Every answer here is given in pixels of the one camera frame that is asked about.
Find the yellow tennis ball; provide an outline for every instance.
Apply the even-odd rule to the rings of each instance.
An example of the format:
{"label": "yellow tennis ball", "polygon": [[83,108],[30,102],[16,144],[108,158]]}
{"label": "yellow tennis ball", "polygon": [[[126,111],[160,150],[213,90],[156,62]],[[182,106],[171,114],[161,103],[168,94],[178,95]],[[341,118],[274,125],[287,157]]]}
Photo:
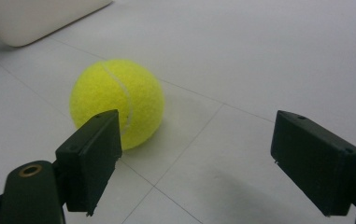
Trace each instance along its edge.
{"label": "yellow tennis ball", "polygon": [[73,87],[70,114],[79,128],[92,116],[111,109],[119,110],[122,149],[139,146],[163,119],[160,83],[146,68],[128,60],[94,63]]}

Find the ball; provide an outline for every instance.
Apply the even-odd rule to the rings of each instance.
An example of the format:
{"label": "ball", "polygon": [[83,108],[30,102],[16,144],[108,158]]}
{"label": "ball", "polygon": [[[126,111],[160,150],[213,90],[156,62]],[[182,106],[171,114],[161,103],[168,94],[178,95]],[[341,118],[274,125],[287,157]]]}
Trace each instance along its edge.
{"label": "ball", "polygon": [[77,128],[92,116],[119,110],[121,147],[137,147],[159,128],[164,94],[156,77],[129,60],[94,63],[78,77],[70,95],[70,114]]}

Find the dark object in corner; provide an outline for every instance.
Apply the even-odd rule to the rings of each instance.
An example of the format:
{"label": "dark object in corner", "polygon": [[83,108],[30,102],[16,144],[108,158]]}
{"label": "dark object in corner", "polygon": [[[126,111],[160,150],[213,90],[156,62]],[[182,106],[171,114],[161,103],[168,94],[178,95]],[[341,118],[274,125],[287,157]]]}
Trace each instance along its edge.
{"label": "dark object in corner", "polygon": [[354,145],[310,119],[278,111],[271,155],[325,216],[346,216],[356,206]]}
{"label": "dark object in corner", "polygon": [[91,216],[121,155],[118,111],[94,116],[56,150],[55,163],[33,161],[8,175],[0,224],[63,224],[64,203]]}

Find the tennis ball seam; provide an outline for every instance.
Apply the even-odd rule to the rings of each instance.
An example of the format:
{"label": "tennis ball seam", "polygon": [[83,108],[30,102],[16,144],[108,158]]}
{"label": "tennis ball seam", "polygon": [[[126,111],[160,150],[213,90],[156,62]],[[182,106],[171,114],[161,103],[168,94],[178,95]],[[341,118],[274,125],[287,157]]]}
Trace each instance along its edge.
{"label": "tennis ball seam", "polygon": [[129,126],[131,125],[132,122],[132,116],[134,114],[134,107],[132,104],[132,98],[131,95],[127,89],[127,87],[124,85],[124,83],[118,78],[116,77],[116,75],[114,75],[109,69],[108,67],[105,65],[105,62],[101,62],[102,67],[105,69],[105,71],[110,75],[110,77],[117,82],[117,84],[119,84],[120,88],[122,89],[122,91],[125,94],[125,97],[127,98],[127,102],[128,102],[128,108],[129,108],[129,112],[128,112],[128,118],[127,118],[127,122],[125,123],[124,127],[121,130],[121,134],[124,135],[125,132],[128,130]]}

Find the white surface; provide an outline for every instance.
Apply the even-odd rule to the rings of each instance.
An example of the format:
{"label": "white surface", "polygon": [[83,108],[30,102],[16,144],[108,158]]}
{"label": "white surface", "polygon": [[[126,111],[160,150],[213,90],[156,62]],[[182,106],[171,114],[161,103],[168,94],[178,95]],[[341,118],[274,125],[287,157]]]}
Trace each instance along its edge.
{"label": "white surface", "polygon": [[274,164],[278,109],[356,145],[356,2],[120,0],[32,45],[0,43],[0,193],[74,132],[70,90],[104,59],[163,85],[159,132],[124,153],[93,217],[67,223],[353,223],[326,218]]}
{"label": "white surface", "polygon": [[112,0],[0,0],[0,41],[18,47],[32,43]]}

